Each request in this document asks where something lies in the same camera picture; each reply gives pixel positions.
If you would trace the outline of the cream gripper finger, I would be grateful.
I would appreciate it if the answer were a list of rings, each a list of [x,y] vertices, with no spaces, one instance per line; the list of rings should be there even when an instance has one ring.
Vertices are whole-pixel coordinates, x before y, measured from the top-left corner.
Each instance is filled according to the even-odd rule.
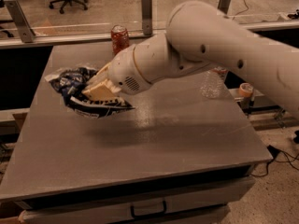
[[[95,85],[108,79],[108,68],[110,63],[104,65],[91,79],[88,80],[88,85]]]

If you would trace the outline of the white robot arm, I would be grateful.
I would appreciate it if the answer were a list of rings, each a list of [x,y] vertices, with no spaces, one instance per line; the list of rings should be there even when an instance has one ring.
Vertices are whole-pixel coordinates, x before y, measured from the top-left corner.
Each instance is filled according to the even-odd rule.
[[[184,2],[173,9],[163,34],[120,51],[83,90],[92,101],[122,91],[138,94],[170,77],[221,66],[299,118],[299,50],[260,37],[213,6]]]

